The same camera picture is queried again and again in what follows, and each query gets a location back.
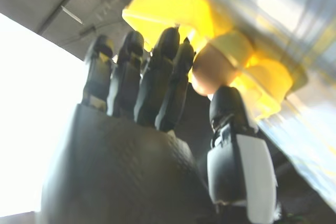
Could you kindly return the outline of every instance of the robotic hand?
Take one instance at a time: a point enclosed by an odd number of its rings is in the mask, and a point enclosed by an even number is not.
[[[225,223],[215,205],[243,201],[251,222],[272,222],[273,167],[237,90],[221,87],[211,102],[208,189],[175,137],[194,58],[179,42],[178,29],[166,29],[142,78],[140,33],[128,33],[114,69],[109,38],[93,42],[82,103],[44,184],[42,223]]]

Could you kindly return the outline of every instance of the textured black surface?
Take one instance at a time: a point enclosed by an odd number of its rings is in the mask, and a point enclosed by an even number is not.
[[[78,105],[45,183],[56,223],[196,223],[213,205],[186,143]]]

